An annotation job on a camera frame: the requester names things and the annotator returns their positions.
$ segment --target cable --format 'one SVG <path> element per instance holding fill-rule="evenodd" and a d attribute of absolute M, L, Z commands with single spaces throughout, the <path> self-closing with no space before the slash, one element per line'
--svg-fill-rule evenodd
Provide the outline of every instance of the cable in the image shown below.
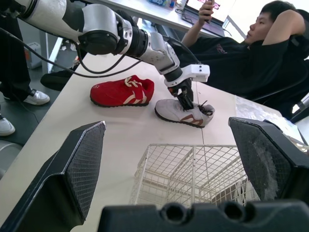
<path fill-rule="evenodd" d="M 68 69 L 68 68 L 66 68 L 66 67 L 63 67 L 63 66 L 61 66 L 61 65 L 59 65 L 59 64 L 56 64 L 56 63 L 54 63 L 54 62 L 52 62 L 52 61 L 50 61 L 50 60 L 48 60 L 48 59 L 42 57 L 40 54 L 38 54 L 36 51 L 34 51 L 30 46 L 28 46 L 26 43 L 24 43 L 22 40 L 20 40 L 20 39 L 17 38 L 16 36 L 12 35 L 12 34 L 9 33 L 8 31 L 6 31 L 6 30 L 4 30 L 4 29 L 2 29 L 2 28 L 0 28 L 0 31 L 3 32 L 3 33 L 5 33 L 5 34 L 7 34 L 7 35 L 9 35 L 10 37 L 12 37 L 13 39 L 15 39 L 15 40 L 18 41 L 19 43 L 21 43 L 25 48 L 27 48 L 30 52 L 32 52 L 33 54 L 35 54 L 37 57 L 39 57 L 39 58 L 42 59 L 43 61 L 48 62 L 48 63 L 51 63 L 51 64 L 53 64 L 53 65 L 55 65 L 55 66 L 57 66 L 57 67 L 59 67 L 59 68 L 61 68 L 61 69 L 64 69 L 64 70 L 66 70 L 66 71 L 68 71 L 68 72 L 70 72 L 70 73 L 72 73 L 72 74 L 76 74 L 76 75 L 82 76 L 82 77 L 87 77 L 87 78 L 109 77 L 109 76 L 113 76 L 113 75 L 116 75 L 116 74 L 119 74 L 119 73 L 123 73 L 123 72 L 125 72 L 125 71 L 127 71 L 127 70 L 133 68 L 134 66 L 136 66 L 136 65 L 138 65 L 139 63 L 142 62 L 141 60 L 139 60 L 138 62 L 134 63 L 133 65 L 131 65 L 130 67 L 128 67 L 128 68 L 126 68 L 126 69 L 123 69 L 123 70 L 120 70 L 120 71 L 118 71 L 118 72 L 111 73 L 111 74 L 108 74 L 108 75 L 100 75 L 100 76 L 84 75 L 84 74 L 75 72 L 75 71 L 73 71 L 73 70 L 71 70 L 71 69 Z"/>
<path fill-rule="evenodd" d="M 114 63 L 111 67 L 109 67 L 108 69 L 104 70 L 104 71 L 100 71 L 100 72 L 96 72 L 96 71 L 93 71 L 89 68 L 87 68 L 87 66 L 84 64 L 83 62 L 83 58 L 82 58 L 82 55 L 81 55 L 81 49 L 79 47 L 79 45 L 73 41 L 73 40 L 69 40 L 72 44 L 75 45 L 76 47 L 76 51 L 77 51 L 77 56 L 78 56 L 78 59 L 79 59 L 79 62 L 81 63 L 81 65 L 83 66 L 84 69 L 86 69 L 88 72 L 90 73 L 93 73 L 93 74 L 104 74 L 104 73 L 107 73 L 109 72 L 110 70 L 112 70 L 113 68 L 115 68 L 122 60 L 123 58 L 125 57 L 125 55 L 122 55 L 117 61 L 116 63 Z"/>
<path fill-rule="evenodd" d="M 223 30 L 225 30 L 227 33 L 230 34 L 230 36 L 232 36 L 232 34 L 231 34 L 227 29 L 224 29 L 224 28 L 223 28 Z"/>
<path fill-rule="evenodd" d="M 194 25 L 192 19 L 187 18 L 187 16 L 185 15 L 185 13 L 183 12 L 182 9 L 176 9 L 175 12 L 176 12 L 177 14 L 181 15 L 182 17 L 184 17 L 186 20 L 190 20 L 189 23 L 191 23 L 192 25 Z"/>
<path fill-rule="evenodd" d="M 169 40 L 172 40 L 173 42 L 177 43 L 178 45 L 180 45 L 187 53 L 189 53 L 193 59 L 196 61 L 197 64 L 201 64 L 201 62 L 197 59 L 197 57 L 191 52 L 191 50 L 186 46 L 184 45 L 182 42 L 174 39 L 174 38 L 171 38 L 169 36 L 166 36 L 166 35 L 162 35 L 163 38 L 166 38 L 166 39 L 169 39 Z"/>
<path fill-rule="evenodd" d="M 39 120 L 37 118 L 37 115 L 35 113 L 33 113 L 31 110 L 29 110 L 27 107 L 24 106 L 24 104 L 20 101 L 20 99 L 14 94 L 11 92 L 11 94 L 16 98 L 16 100 L 18 101 L 18 103 L 26 110 L 28 111 L 29 113 L 33 114 L 34 117 L 35 117 L 35 120 L 37 121 L 38 125 L 39 125 Z"/>

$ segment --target man's hand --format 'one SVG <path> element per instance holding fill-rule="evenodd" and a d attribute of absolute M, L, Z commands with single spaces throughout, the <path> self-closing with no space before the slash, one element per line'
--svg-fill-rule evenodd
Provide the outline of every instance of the man's hand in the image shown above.
<path fill-rule="evenodd" d="M 200 26 L 203 26 L 205 21 L 210 22 L 211 18 L 212 18 L 212 14 L 213 14 L 213 4 L 212 1 L 207 1 L 205 2 L 201 9 L 199 9 L 198 15 L 199 15 L 199 19 L 198 19 L 198 23 Z"/>

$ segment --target wire basket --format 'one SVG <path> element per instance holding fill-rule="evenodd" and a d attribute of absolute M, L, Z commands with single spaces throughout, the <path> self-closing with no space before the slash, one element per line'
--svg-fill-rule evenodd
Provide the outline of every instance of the wire basket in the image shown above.
<path fill-rule="evenodd" d="M 138 164 L 131 204 L 220 204 L 259 200 L 233 145 L 149 145 Z"/>

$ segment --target white shoe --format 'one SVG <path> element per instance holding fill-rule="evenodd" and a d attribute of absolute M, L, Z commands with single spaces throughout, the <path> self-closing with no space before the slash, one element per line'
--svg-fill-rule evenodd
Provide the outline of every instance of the white shoe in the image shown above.
<path fill-rule="evenodd" d="M 8 136 L 15 132 L 15 127 L 0 114 L 0 136 Z"/>
<path fill-rule="evenodd" d="M 184 110 L 178 100 L 164 99 L 156 103 L 154 111 L 164 121 L 204 128 L 212 120 L 215 109 L 211 105 L 193 104 L 192 110 Z"/>
<path fill-rule="evenodd" d="M 24 102 L 29 103 L 31 105 L 44 105 L 50 101 L 50 98 L 47 94 L 38 91 L 36 89 L 32 89 L 31 93 L 24 99 Z"/>

